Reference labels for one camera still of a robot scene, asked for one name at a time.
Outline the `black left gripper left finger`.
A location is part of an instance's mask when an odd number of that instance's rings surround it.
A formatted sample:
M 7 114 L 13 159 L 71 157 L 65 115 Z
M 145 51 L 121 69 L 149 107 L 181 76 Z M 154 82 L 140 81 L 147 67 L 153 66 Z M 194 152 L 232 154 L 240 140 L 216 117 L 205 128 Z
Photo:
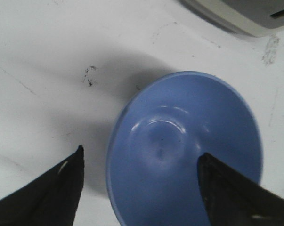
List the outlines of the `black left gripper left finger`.
M 84 149 L 0 199 L 0 226 L 73 225 L 84 184 Z

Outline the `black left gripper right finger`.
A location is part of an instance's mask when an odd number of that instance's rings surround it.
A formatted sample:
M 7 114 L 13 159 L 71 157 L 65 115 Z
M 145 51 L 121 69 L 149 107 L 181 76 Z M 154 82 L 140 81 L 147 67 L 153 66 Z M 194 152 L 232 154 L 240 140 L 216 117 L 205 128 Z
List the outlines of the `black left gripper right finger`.
M 284 199 L 209 153 L 197 161 L 198 185 L 212 226 L 284 226 Z

